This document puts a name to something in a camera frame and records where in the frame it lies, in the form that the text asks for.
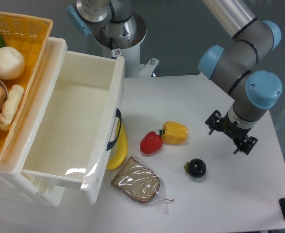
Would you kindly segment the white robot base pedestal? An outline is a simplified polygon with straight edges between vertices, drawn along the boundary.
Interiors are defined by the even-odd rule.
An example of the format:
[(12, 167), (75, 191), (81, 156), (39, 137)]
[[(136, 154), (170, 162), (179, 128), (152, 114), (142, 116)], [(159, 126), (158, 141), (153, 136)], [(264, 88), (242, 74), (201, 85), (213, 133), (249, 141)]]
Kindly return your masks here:
[(135, 12), (125, 22), (108, 22), (93, 32), (104, 57), (124, 57), (125, 78), (155, 77), (159, 60), (151, 58), (146, 64), (140, 62), (140, 45), (146, 34), (145, 21)]

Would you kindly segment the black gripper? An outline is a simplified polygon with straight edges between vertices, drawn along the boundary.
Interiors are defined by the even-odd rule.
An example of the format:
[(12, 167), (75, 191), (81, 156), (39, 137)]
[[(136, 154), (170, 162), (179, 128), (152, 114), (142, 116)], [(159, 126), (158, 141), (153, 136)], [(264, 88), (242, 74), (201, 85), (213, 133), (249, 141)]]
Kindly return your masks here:
[(222, 119), (221, 113), (215, 110), (205, 121), (205, 124), (209, 128), (209, 135), (213, 131), (224, 132), (229, 138), (231, 138), (236, 145), (236, 149), (233, 154), (238, 152), (248, 155), (258, 139), (252, 136), (248, 136), (249, 129), (242, 129), (237, 126), (237, 121), (231, 122), (228, 114)]

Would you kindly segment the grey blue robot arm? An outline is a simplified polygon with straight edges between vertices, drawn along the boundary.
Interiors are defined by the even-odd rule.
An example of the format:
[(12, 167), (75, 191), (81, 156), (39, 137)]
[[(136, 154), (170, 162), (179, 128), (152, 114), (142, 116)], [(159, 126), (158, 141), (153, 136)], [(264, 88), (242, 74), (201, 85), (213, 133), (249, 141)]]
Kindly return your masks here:
[[(248, 132), (282, 92), (275, 74), (251, 68), (278, 46), (281, 31), (271, 21), (259, 21), (242, 0), (206, 0), (204, 5), (234, 40), (228, 50), (212, 46), (198, 64), (199, 71), (234, 100), (225, 116), (214, 111), (206, 125), (230, 137), (236, 151), (248, 154), (257, 142)], [(153, 74), (157, 60), (140, 63), (146, 24), (133, 12), (131, 1), (77, 0), (67, 12), (82, 34), (93, 34), (104, 57), (124, 57), (127, 78)]]

